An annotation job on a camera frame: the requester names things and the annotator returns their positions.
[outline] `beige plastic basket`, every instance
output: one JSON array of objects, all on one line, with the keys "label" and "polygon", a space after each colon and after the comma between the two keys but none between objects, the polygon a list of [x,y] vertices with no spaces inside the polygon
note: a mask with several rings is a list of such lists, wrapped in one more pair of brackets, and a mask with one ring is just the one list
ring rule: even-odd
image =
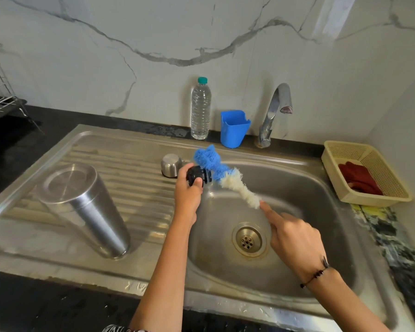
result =
[{"label": "beige plastic basket", "polygon": [[[326,141],[321,160],[341,201],[387,207],[399,201],[412,200],[412,196],[384,157],[368,144]],[[352,190],[338,168],[338,164],[345,164],[347,161],[365,166],[384,195],[377,196]]]}]

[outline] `red cloth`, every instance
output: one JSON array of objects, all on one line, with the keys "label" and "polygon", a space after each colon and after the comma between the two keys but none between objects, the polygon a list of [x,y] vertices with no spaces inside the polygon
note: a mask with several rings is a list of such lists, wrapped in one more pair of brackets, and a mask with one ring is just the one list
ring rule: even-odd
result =
[{"label": "red cloth", "polygon": [[338,167],[352,190],[383,196],[382,191],[365,166],[346,162],[346,164],[338,164]]}]

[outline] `white brush bristles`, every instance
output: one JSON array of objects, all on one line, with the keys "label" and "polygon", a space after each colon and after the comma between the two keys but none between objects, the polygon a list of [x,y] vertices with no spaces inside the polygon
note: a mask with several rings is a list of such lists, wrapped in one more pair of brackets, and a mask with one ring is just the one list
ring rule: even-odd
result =
[{"label": "white brush bristles", "polygon": [[231,174],[226,173],[220,179],[220,186],[224,189],[238,192],[250,207],[257,209],[260,207],[260,197],[249,191],[241,180],[242,176],[241,172],[237,168],[234,168]]}]

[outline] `blue brush bristles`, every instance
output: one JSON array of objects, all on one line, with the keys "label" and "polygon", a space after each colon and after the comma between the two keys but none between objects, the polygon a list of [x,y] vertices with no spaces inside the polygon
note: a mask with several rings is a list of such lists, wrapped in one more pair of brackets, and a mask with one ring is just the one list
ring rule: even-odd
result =
[{"label": "blue brush bristles", "polygon": [[206,149],[197,149],[194,154],[194,161],[202,168],[212,171],[212,179],[220,181],[226,173],[231,174],[233,169],[221,163],[220,155],[211,144]]}]

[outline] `forearm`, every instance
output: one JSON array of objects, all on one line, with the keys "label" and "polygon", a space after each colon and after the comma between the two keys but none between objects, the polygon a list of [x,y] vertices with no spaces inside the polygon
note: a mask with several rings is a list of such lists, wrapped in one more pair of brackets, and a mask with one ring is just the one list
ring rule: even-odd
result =
[{"label": "forearm", "polygon": [[189,232],[189,221],[172,220],[131,329],[181,331]]},{"label": "forearm", "polygon": [[308,288],[344,332],[389,331],[335,269],[325,270],[322,276],[310,282]]}]

